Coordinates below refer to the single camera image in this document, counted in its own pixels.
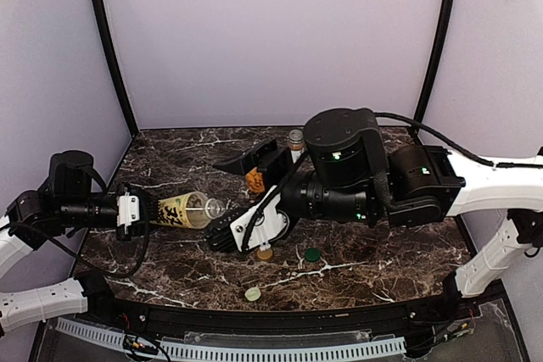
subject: white wall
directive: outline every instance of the white wall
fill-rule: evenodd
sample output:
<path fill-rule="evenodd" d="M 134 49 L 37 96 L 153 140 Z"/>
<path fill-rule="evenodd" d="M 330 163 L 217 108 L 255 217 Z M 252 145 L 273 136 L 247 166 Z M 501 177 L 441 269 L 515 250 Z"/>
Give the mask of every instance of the white wall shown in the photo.
<path fill-rule="evenodd" d="M 543 0 L 455 0 L 425 122 L 482 155 L 534 156 L 543 146 L 542 62 Z M 505 213 L 466 216 L 479 248 Z M 543 255 L 519 260 L 504 282 L 530 357 L 543 360 Z"/>
<path fill-rule="evenodd" d="M 0 137 L 0 208 L 40 186 L 53 153 L 88 151 L 103 177 L 112 175 L 130 136 L 91 0 L 0 0 Z M 71 264 L 46 244 L 0 281 L 0 292 L 53 284 Z M 35 330 L 0 338 L 0 361 L 28 360 Z"/>
<path fill-rule="evenodd" d="M 413 114 L 441 0 L 106 0 L 142 128 Z"/>

